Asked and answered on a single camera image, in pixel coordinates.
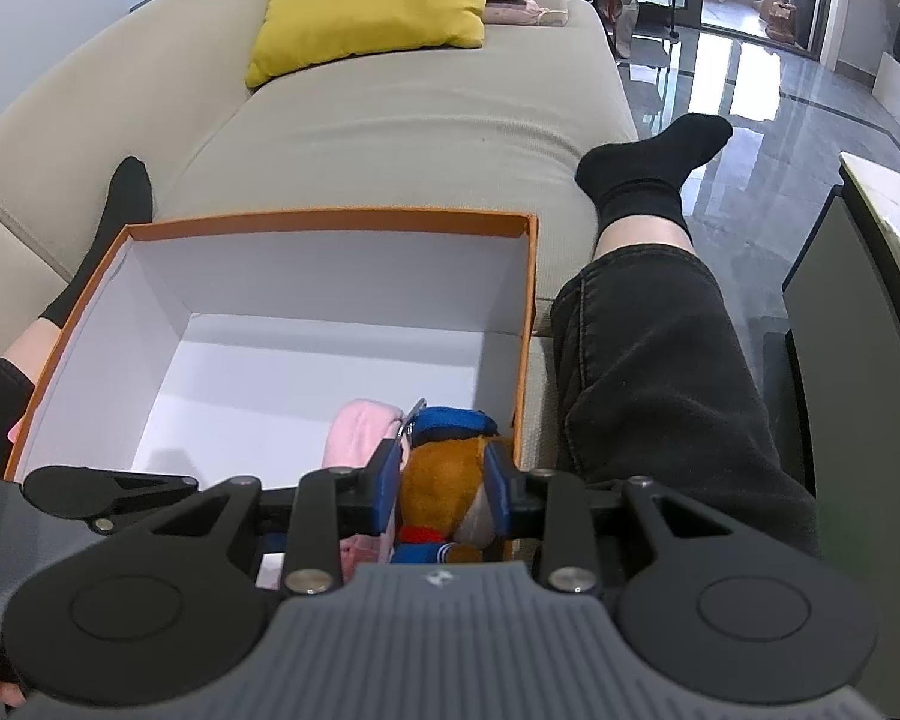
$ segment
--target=plush bear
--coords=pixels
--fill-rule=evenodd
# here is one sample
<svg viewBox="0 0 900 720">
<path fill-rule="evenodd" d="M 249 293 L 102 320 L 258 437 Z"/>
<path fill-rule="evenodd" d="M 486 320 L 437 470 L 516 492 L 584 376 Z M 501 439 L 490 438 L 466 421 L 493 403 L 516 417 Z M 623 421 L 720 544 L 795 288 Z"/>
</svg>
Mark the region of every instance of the plush bear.
<svg viewBox="0 0 900 720">
<path fill-rule="evenodd" d="M 484 493 L 484 448 L 499 440 L 481 412 L 434 407 L 413 423 L 397 504 L 401 527 L 392 562 L 480 562 L 493 541 Z"/>
</svg>

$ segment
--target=pink pillow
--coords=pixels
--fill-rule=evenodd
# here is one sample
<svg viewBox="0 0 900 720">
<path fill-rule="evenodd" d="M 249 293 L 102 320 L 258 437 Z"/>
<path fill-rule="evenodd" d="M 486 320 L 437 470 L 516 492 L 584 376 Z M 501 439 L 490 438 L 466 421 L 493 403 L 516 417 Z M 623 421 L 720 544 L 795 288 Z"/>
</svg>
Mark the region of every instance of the pink pillow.
<svg viewBox="0 0 900 720">
<path fill-rule="evenodd" d="M 351 400 L 341 408 L 330 431 L 323 450 L 324 469 L 347 466 L 362 469 L 381 439 L 392 439 L 403 420 L 403 412 L 394 406 L 373 400 Z M 403 461 L 410 453 L 408 442 L 403 442 Z M 343 581 L 350 581 L 358 563 L 388 562 L 394 546 L 394 521 L 391 519 L 386 533 L 374 536 L 351 536 L 340 542 L 340 562 Z"/>
<path fill-rule="evenodd" d="M 541 7 L 533 0 L 516 2 L 488 2 L 484 8 L 484 23 L 513 26 L 562 26 L 567 13 Z"/>
</svg>

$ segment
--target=black sock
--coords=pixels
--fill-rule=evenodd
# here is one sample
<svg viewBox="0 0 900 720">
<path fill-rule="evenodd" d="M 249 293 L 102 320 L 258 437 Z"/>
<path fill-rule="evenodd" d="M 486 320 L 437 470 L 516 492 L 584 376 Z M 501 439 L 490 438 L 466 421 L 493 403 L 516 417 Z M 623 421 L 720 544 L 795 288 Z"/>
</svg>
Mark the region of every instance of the black sock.
<svg viewBox="0 0 900 720">
<path fill-rule="evenodd" d="M 667 218 L 686 230 L 680 187 L 732 134 L 730 122 L 720 116 L 689 113 L 650 140 L 592 148 L 581 159 L 576 177 L 597 206 L 600 232 L 632 215 Z"/>
<path fill-rule="evenodd" d="M 93 271 L 96 271 L 106 250 L 124 229 L 124 225 L 143 224 L 153 220 L 154 192 L 149 176 L 146 175 L 146 167 L 136 157 L 127 157 L 117 166 L 110 180 L 106 205 L 103 206 L 103 214 L 90 250 L 71 282 L 40 316 L 62 328 Z"/>
</svg>

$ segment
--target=orange box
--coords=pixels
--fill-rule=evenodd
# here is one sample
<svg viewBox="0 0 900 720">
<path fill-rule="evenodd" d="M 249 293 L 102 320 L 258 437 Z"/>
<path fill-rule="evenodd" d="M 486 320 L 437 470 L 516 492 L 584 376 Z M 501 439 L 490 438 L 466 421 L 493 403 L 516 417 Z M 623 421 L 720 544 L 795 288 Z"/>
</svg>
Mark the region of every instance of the orange box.
<svg viewBox="0 0 900 720">
<path fill-rule="evenodd" d="M 353 398 L 520 427 L 536 218 L 280 211 L 125 228 L 26 409 L 5 478 L 41 466 L 252 474 L 288 487 Z"/>
</svg>

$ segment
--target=marble floor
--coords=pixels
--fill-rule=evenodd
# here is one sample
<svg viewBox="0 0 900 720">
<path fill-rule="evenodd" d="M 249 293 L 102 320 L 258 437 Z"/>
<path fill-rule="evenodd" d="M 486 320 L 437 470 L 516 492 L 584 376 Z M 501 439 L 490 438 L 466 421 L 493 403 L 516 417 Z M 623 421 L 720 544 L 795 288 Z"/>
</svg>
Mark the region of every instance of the marble floor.
<svg viewBox="0 0 900 720">
<path fill-rule="evenodd" d="M 721 284 L 784 464 L 797 473 L 781 284 L 841 183 L 840 152 L 900 172 L 900 127 L 868 89 L 812 60 L 689 28 L 677 42 L 635 38 L 619 69 L 641 138 L 688 112 L 733 125 L 722 153 L 683 187 L 683 211 Z"/>
</svg>

